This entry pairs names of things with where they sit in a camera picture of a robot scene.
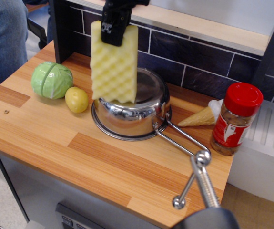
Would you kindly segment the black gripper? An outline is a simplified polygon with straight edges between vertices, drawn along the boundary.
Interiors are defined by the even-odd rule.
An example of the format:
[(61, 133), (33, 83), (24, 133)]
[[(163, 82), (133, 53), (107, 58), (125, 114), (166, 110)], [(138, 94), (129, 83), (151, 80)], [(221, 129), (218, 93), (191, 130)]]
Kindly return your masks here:
[(101, 40), (120, 47), (126, 27), (130, 23), (132, 8), (148, 6), (150, 0), (106, 0), (101, 21)]

